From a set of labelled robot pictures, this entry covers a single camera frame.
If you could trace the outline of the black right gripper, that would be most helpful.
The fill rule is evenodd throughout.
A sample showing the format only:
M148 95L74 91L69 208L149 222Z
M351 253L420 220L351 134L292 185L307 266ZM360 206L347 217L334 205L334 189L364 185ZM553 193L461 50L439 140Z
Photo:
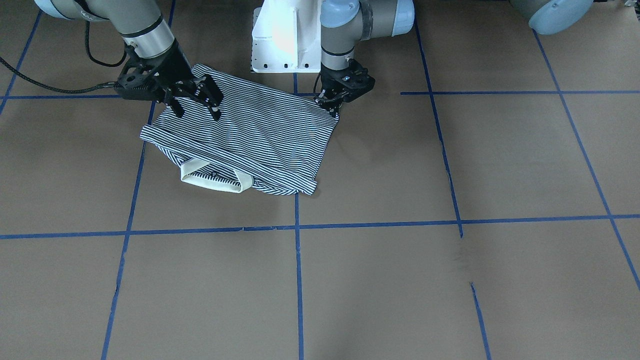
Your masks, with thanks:
M188 98L206 107L215 121L220 120L224 94L211 75L197 77L192 73L178 41L153 58L139 57L130 44L125 52L129 59L114 83L114 91L121 98L162 103L178 117L185 114L178 98Z

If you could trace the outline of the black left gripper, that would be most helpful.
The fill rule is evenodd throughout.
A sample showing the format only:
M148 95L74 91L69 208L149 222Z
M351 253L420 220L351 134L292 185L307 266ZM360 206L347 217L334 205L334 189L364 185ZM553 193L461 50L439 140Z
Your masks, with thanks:
M339 118L344 103L351 103L374 89L376 80L357 60L350 59L344 69L331 69L322 64L318 78L322 88L315 95L315 103Z

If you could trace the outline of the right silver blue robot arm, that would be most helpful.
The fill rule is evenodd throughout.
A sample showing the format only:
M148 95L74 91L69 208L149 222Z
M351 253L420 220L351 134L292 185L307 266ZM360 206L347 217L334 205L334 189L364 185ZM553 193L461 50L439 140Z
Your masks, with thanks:
M110 22L123 39L128 60L110 86L124 100L155 101L178 117L178 98L204 106L214 120L224 98L210 75L194 75L189 61L155 0L37 0L46 14L59 19Z

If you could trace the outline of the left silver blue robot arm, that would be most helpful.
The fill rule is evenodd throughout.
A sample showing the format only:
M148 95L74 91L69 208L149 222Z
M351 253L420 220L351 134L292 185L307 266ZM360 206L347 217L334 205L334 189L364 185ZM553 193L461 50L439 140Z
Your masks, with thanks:
M592 7L591 0L512 0L512 6L541 35L574 25ZM314 102L339 117L344 103L371 91L375 78L355 59L360 41L395 37L415 22L412 0L323 0L320 6L320 92Z

